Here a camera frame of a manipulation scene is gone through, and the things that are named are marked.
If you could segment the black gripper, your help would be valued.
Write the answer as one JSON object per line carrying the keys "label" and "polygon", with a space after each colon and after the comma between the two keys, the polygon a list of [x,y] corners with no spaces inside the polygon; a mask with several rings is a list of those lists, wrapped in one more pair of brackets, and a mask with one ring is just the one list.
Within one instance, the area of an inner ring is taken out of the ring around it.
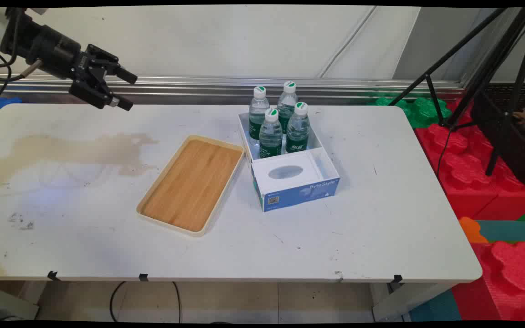
{"label": "black gripper", "polygon": [[37,24],[24,8],[7,8],[5,18],[8,23],[0,44],[4,54],[24,58],[29,65],[41,61],[39,69],[59,79],[73,80],[69,93],[98,109],[133,108],[131,100],[115,95],[106,85],[92,87],[85,81],[93,76],[114,75],[135,84],[137,75],[125,69],[116,55],[93,44],[82,51],[75,40],[48,25]]}

